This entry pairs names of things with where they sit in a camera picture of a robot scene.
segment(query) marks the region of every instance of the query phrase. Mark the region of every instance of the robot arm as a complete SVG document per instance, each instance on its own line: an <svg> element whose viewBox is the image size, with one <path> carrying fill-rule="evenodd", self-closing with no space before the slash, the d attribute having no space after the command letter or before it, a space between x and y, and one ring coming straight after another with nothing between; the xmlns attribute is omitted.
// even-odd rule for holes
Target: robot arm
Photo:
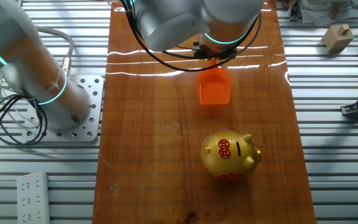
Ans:
<svg viewBox="0 0 358 224"><path fill-rule="evenodd" d="M90 112L89 94L64 74L13 0L0 0L0 69L11 88L37 99L52 130L72 129Z"/></svg>
<svg viewBox="0 0 358 224"><path fill-rule="evenodd" d="M250 29L264 0L130 0L147 46L163 51L197 34L215 52L235 46Z"/></svg>

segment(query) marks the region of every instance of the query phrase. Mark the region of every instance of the bolt hole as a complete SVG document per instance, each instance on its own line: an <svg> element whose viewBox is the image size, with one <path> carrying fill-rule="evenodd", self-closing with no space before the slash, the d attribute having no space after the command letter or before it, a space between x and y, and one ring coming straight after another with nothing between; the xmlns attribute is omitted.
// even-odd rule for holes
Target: bolt hole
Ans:
<svg viewBox="0 0 358 224"><path fill-rule="evenodd" d="M79 117L78 117L77 115L75 115L75 114L72 114L72 115L71 115L71 119L72 119L75 123L78 123L78 124L81 123Z"/></svg>

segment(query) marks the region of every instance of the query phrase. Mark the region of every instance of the red chinese character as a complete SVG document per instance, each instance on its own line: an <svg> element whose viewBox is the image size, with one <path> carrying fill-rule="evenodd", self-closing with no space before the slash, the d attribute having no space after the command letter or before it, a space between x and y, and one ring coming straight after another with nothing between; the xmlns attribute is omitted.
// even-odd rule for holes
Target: red chinese character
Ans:
<svg viewBox="0 0 358 224"><path fill-rule="evenodd" d="M219 146L219 156L222 157L223 159L227 159L230 157L230 142L226 139L222 139L218 142L218 146Z"/></svg>
<svg viewBox="0 0 358 224"><path fill-rule="evenodd" d="M219 174L215 178L217 178L218 180L238 180L240 179L241 176L242 176L241 174L229 173L229 175Z"/></svg>

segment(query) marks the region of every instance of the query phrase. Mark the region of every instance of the piggy bank ear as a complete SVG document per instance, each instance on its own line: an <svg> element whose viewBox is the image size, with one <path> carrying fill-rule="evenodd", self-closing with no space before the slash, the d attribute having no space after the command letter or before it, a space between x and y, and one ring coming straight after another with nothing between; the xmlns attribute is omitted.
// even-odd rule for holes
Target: piggy bank ear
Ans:
<svg viewBox="0 0 358 224"><path fill-rule="evenodd" d="M251 143L252 135L251 134L245 134L242 136L242 140L244 140L246 143Z"/></svg>

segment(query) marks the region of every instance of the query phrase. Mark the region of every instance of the cable bundle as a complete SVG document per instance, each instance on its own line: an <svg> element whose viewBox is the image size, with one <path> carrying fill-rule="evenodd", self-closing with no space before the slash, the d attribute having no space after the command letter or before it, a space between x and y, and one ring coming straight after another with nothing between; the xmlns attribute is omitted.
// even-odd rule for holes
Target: cable bundle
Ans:
<svg viewBox="0 0 358 224"><path fill-rule="evenodd" d="M10 96L7 96L7 97L1 99L2 102L6 101L6 100L7 100L7 102L0 109L0 115L1 115L0 116L0 127L4 130L6 135L9 136L13 140L13 142L7 141L7 140L3 139L2 137L0 137L0 140L6 144L13 145L13 146L33 146L33 145L39 143L42 140L42 138L44 138L44 136L46 135L46 130L48 128L48 121L47 121L45 111L36 103L36 101L33 98L31 98L27 95L13 94L13 95L10 95ZM27 141L27 142L20 142L19 140L17 140L14 136L12 136L9 133L9 131L2 124L2 121L5 117L5 115L9 113L9 110L19 100L27 100L30 103L30 105L36 110L37 117L40 121L39 131L38 131L37 135L32 140Z"/></svg>

